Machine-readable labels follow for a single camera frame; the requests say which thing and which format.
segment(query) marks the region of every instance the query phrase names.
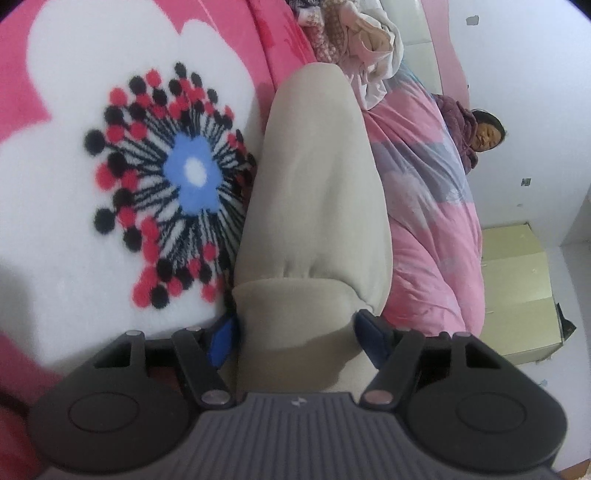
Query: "flower-patterned blanket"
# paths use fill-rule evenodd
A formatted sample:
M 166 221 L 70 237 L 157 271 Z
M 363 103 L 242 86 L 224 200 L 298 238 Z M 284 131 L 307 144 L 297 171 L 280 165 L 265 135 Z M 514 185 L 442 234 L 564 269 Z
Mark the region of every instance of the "flower-patterned blanket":
M 271 101 L 315 58 L 283 0 L 25 0 L 0 51 L 0 391 L 32 403 L 56 377 L 16 348 L 67 372 L 219 315 Z M 36 465 L 0 408 L 0 478 Z

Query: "beige sweatpants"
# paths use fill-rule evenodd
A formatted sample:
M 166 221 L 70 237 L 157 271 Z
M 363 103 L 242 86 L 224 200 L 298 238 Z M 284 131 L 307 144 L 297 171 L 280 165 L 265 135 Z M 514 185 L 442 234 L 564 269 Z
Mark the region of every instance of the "beige sweatpants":
M 384 191 L 340 69 L 311 64 L 279 89 L 233 294 L 238 391 L 350 391 L 375 375 L 352 317 L 379 314 L 392 278 Z

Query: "pink blanket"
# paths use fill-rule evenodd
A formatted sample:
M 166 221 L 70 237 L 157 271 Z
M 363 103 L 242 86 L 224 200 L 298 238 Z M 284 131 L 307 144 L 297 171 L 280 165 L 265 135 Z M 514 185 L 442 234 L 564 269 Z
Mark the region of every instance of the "pink blanket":
M 482 237 L 457 149 L 404 64 L 365 125 L 384 185 L 394 272 L 383 316 L 426 335 L 484 323 Z
M 271 101 L 315 58 L 284 0 L 25 0 L 0 50 L 0 390 L 31 404 L 38 365 L 219 314 Z M 0 478 L 39 468 L 0 407 Z

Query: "blue flower center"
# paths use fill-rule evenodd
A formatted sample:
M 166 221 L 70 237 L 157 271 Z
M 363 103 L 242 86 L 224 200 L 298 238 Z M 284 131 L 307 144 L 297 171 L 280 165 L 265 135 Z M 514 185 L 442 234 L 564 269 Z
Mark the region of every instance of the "blue flower center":
M 217 188 L 222 184 L 222 171 L 212 158 L 206 138 L 177 134 L 163 172 L 178 187 L 178 202 L 185 214 L 198 215 L 201 210 L 217 213 L 220 208 Z

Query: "purple clothing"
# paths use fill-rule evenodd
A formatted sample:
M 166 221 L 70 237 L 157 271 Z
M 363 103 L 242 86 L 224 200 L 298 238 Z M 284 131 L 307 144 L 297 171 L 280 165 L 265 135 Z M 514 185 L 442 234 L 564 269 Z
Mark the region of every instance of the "purple clothing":
M 451 97 L 433 94 L 433 98 L 439 107 L 449 134 L 456 144 L 464 165 L 464 172 L 468 175 L 478 163 L 478 157 L 470 146 L 476 136 L 476 127 L 478 126 L 476 118 L 470 110 L 466 110 L 460 102 Z

